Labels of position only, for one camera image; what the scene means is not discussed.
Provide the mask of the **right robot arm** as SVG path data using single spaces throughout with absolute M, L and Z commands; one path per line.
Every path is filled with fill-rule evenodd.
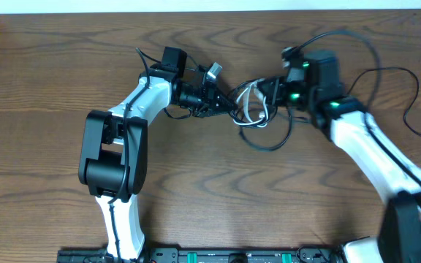
M 285 77 L 260 80 L 257 89 L 271 106 L 294 107 L 346 152 L 386 205 L 377 237 L 345 243 L 333 262 L 421 262 L 421 168 L 377 126 L 367 107 L 344 90 L 335 54 L 281 53 Z

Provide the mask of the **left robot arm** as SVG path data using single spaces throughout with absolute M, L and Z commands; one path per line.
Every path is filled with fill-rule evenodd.
M 217 86 L 222 70 L 218 63 L 194 68 L 198 83 L 184 81 L 189 58 L 182 49 L 166 47 L 161 60 L 144 66 L 137 87 L 125 100 L 86 117 L 78 177 L 102 210 L 109 262 L 147 259 L 138 194 L 147 174 L 148 127 L 155 117 L 171 104 L 198 118 L 236 108 Z

